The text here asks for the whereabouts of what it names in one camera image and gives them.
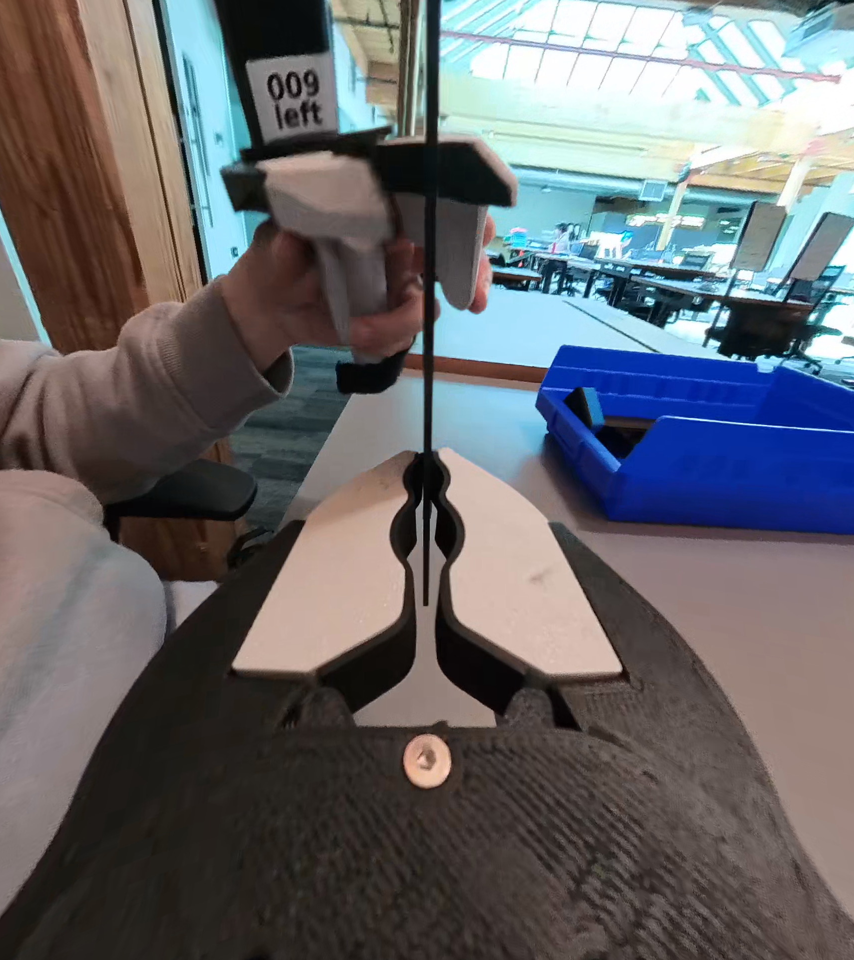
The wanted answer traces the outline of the tan board panel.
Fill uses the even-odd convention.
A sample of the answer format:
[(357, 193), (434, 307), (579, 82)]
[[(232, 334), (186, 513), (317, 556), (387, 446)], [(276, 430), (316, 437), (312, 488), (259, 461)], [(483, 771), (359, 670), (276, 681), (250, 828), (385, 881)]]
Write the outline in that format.
[(809, 233), (788, 271), (789, 282), (815, 282), (831, 264), (854, 227), (854, 218), (824, 212)]
[(781, 234), (787, 210), (777, 203), (754, 201), (738, 235), (729, 270), (755, 274), (766, 270)]

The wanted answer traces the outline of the person's left hand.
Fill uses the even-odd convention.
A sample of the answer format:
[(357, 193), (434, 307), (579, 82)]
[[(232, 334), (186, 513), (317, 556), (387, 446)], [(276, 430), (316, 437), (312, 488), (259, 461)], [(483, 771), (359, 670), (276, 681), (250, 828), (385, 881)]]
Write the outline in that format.
[[(424, 327), (424, 251), (406, 238), (385, 246), (387, 306), (351, 318), (346, 344), (381, 360), (408, 350)], [(261, 222), (227, 275), (217, 281), (231, 322), (254, 366), (270, 371), (297, 346), (342, 341), (328, 308), (313, 247)]]

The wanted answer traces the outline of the blue black foam pad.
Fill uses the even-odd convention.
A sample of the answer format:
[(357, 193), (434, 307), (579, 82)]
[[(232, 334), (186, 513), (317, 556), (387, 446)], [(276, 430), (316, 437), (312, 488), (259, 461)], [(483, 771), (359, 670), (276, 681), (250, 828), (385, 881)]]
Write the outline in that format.
[(565, 396), (564, 404), (592, 434), (596, 435), (604, 429), (605, 418), (596, 389), (577, 387)]

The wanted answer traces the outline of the white ceiling projector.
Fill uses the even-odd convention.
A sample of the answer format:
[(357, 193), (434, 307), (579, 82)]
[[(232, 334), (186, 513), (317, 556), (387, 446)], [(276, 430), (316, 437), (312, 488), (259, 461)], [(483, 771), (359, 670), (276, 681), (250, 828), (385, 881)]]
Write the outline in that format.
[(788, 34), (783, 56), (808, 65), (854, 56), (854, 2), (829, 2), (810, 11)]

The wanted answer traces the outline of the black office chair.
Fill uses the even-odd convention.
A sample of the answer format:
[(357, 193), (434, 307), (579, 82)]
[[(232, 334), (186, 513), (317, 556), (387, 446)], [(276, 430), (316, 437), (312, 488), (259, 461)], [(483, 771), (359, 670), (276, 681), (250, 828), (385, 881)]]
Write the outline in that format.
[(797, 359), (817, 366), (806, 349), (817, 337), (841, 335), (841, 330), (822, 322), (820, 308), (843, 271), (843, 266), (828, 266), (817, 280), (795, 279), (785, 299), (729, 299), (722, 304), (725, 318), (711, 323), (704, 343), (716, 341), (718, 354), (727, 358)]

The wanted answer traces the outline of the person's grey sweatshirt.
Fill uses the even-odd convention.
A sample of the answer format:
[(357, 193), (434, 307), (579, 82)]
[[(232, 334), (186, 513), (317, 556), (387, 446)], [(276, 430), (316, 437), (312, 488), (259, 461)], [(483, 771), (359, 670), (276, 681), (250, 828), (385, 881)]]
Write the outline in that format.
[(0, 471), (0, 917), (167, 629), (161, 579), (111, 540), (97, 498)]

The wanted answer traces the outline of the black cable tie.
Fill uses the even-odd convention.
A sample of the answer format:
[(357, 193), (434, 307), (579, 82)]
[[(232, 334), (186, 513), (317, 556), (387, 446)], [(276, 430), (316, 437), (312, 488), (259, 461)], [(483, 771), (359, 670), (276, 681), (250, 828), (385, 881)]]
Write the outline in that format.
[(423, 381), (423, 457), (421, 519), (421, 603), (431, 603), (431, 558), (433, 530), (433, 488), (435, 458), (433, 451), (433, 378), (434, 325), (436, 317), (437, 202), (439, 198), (439, 96), (440, 96), (440, 23), (441, 3), (426, 4), (426, 73), (425, 73), (425, 207), (424, 207), (424, 307), (422, 342)]

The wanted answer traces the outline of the wooden column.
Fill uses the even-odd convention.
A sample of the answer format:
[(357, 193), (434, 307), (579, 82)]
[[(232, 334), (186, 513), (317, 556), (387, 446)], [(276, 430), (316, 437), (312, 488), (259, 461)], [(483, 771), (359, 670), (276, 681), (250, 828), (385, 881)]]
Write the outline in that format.
[(0, 208), (62, 354), (204, 285), (151, 2), (0, 1)]

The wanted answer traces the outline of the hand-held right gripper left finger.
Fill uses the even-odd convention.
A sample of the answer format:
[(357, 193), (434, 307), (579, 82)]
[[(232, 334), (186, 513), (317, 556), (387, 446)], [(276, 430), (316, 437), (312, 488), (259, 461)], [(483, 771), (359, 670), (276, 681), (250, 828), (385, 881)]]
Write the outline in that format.
[(403, 451), (294, 524), (287, 558), (232, 663), (241, 677), (336, 690), (352, 711), (409, 674), (420, 455)]

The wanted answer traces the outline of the blue plastic bin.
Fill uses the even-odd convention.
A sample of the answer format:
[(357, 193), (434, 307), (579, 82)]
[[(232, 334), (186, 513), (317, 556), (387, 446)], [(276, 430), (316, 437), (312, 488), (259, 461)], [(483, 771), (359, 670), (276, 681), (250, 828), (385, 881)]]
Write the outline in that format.
[[(605, 427), (565, 406), (596, 389)], [(854, 391), (800, 371), (564, 345), (536, 408), (608, 519), (854, 536)]]

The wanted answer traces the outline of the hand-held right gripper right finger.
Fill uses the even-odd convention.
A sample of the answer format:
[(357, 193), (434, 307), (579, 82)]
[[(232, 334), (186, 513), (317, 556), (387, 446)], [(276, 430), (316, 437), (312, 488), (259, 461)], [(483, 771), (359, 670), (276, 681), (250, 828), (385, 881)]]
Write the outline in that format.
[(505, 714), (521, 690), (608, 683), (625, 668), (550, 522), (451, 448), (434, 456), (434, 540), (444, 562), (434, 627), (438, 665)]

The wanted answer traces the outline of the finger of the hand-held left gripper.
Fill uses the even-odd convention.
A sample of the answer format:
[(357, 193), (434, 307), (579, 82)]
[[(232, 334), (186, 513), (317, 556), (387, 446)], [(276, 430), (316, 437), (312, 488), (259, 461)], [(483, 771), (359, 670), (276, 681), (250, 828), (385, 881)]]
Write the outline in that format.
[(425, 197), (434, 184), (439, 199), (503, 209), (517, 202), (516, 175), (476, 137), (440, 136), (435, 145), (422, 137), (385, 140), (376, 146), (376, 171), (391, 194)]
[(262, 162), (273, 221), (308, 239), (385, 242), (395, 234), (385, 190), (367, 160), (314, 151)]

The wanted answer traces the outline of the adjacent grey table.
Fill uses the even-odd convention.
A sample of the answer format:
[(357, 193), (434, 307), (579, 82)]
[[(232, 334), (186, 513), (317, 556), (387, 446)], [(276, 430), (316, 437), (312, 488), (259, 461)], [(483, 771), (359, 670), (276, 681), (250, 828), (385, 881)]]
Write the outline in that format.
[(583, 298), (494, 287), (481, 314), (459, 311), (437, 293), (434, 372), (540, 383), (559, 349), (581, 346), (695, 358), (718, 355), (646, 321)]

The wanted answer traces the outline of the person's left forearm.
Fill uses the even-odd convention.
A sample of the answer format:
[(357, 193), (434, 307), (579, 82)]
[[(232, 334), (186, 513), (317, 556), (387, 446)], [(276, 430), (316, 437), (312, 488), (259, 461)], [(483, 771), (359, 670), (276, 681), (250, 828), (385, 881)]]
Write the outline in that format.
[(215, 287), (149, 307), (102, 351), (0, 338), (0, 494), (100, 514), (282, 399), (292, 374), (289, 352), (255, 364)]

